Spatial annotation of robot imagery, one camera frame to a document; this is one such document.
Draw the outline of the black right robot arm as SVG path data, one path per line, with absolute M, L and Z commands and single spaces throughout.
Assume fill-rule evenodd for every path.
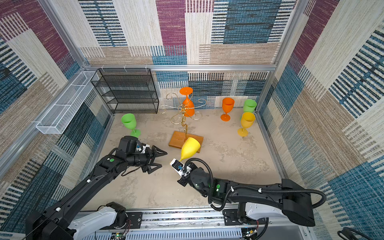
M 211 196 L 217 205 L 261 204 L 279 209 L 288 219 L 300 226 L 314 227 L 315 218 L 311 193 L 292 180 L 282 179 L 280 184 L 247 185 L 230 180 L 214 178 L 203 168 L 194 166 L 183 169 L 179 164 L 174 169 L 181 176 L 178 183 L 190 185 L 203 197 Z

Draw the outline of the gold wire wine glass rack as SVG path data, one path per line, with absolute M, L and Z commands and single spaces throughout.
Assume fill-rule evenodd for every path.
M 189 127 L 187 124 L 187 119 L 192 119 L 194 121 L 200 120 L 203 115 L 201 112 L 197 111 L 197 109 L 205 107 L 207 104 L 207 101 L 205 99 L 198 99 L 199 106 L 195 106 L 195 114 L 193 117 L 187 117 L 185 115 L 185 107 L 183 105 L 183 101 L 179 99 L 178 95 L 176 93 L 169 93 L 166 96 L 167 100 L 173 100 L 176 99 L 178 101 L 178 105 L 176 107 L 172 107 L 169 105 L 161 105 L 159 106 L 159 113 L 164 114 L 167 109 L 173 109 L 177 110 L 178 112 L 171 117 L 171 123 L 174 125 L 181 125 L 183 128 L 183 131 L 174 131 L 171 140 L 169 142 L 169 146 L 173 148 L 181 149 L 187 138 L 191 137 L 196 139 L 201 145 L 204 141 L 204 137 L 197 136 L 189 133 Z

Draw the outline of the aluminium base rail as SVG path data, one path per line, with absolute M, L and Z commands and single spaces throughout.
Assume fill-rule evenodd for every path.
M 113 227 L 111 207 L 78 213 L 70 223 L 75 240 L 313 240 L 310 228 L 260 204 L 211 208 L 129 210 Z

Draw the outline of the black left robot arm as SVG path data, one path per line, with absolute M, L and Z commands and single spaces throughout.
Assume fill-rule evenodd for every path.
M 70 223 L 80 210 L 106 185 L 129 167 L 151 174 L 160 169 L 155 159 L 167 155 L 156 146 L 144 148 L 136 137 L 121 138 L 119 146 L 99 160 L 91 172 L 57 203 L 44 210 L 33 212 L 26 220 L 26 240 L 72 240 L 76 230 Z

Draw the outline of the orange wine glass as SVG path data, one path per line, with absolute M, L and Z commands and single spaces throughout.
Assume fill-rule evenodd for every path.
M 224 114 L 221 115 L 221 120 L 224 122 L 228 122 L 231 117 L 228 115 L 228 113 L 234 108 L 235 100 L 232 98 L 224 98 L 222 102 L 222 109 L 224 111 Z
M 193 117 L 195 114 L 195 105 L 191 99 L 193 95 L 193 89 L 190 87 L 181 88 L 180 94 L 186 96 L 186 99 L 183 101 L 183 105 L 185 107 L 185 115 L 187 117 Z

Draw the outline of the yellow wine glass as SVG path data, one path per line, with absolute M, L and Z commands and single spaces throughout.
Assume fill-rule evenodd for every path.
M 244 112 L 241 118 L 241 128 L 238 129 L 238 135 L 241 137 L 246 137 L 248 135 L 248 128 L 250 128 L 254 121 L 256 120 L 256 117 L 253 113 L 250 112 Z
M 179 161 L 191 158 L 201 148 L 201 144 L 194 138 L 187 138 L 181 149 L 181 157 Z

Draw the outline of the black mesh shelf rack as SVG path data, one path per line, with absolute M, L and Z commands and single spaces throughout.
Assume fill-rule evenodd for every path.
M 149 69 L 99 68 L 91 83 L 113 114 L 158 112 L 159 96 Z

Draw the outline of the yellow back wine glass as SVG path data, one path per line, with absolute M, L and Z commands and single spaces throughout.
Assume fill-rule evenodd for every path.
M 194 138 L 187 138 L 181 149 L 181 157 L 179 161 L 191 158 L 201 148 L 201 144 Z

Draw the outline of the orange front wine glass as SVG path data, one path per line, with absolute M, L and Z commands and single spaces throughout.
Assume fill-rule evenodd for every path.
M 228 115 L 228 113 L 234 108 L 235 100 L 232 98 L 224 98 L 222 102 L 222 109 L 224 111 L 224 114 L 221 115 L 221 120 L 224 122 L 228 122 L 231 117 Z

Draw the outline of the white mesh wall basket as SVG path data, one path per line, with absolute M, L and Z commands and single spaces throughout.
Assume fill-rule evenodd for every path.
M 45 135 L 61 135 L 90 94 L 95 72 L 80 73 L 48 112 L 37 123 L 36 129 Z

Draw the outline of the orange back wine glass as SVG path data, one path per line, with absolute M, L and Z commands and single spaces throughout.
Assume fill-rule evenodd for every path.
M 181 88 L 180 94 L 186 96 L 186 99 L 183 101 L 183 105 L 185 107 L 185 115 L 187 117 L 193 117 L 195 114 L 195 105 L 191 99 L 193 95 L 193 89 L 190 87 Z

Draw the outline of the yellow front wine glass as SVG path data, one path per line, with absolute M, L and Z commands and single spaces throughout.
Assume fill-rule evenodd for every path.
M 250 112 L 244 112 L 241 118 L 241 128 L 238 129 L 238 135 L 241 137 L 246 137 L 248 135 L 248 128 L 250 128 L 254 121 L 256 120 L 256 117 L 253 113 Z

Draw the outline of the green wine glass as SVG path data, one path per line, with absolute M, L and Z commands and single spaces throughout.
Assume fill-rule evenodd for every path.
M 252 99 L 247 99 L 244 102 L 243 111 L 244 113 L 254 113 L 257 107 L 257 102 Z
M 136 137 L 136 138 L 140 137 L 141 131 L 136 129 L 137 121 L 136 121 L 136 117 L 134 114 L 123 115 L 121 118 L 121 121 L 127 129 L 131 130 L 131 136 Z

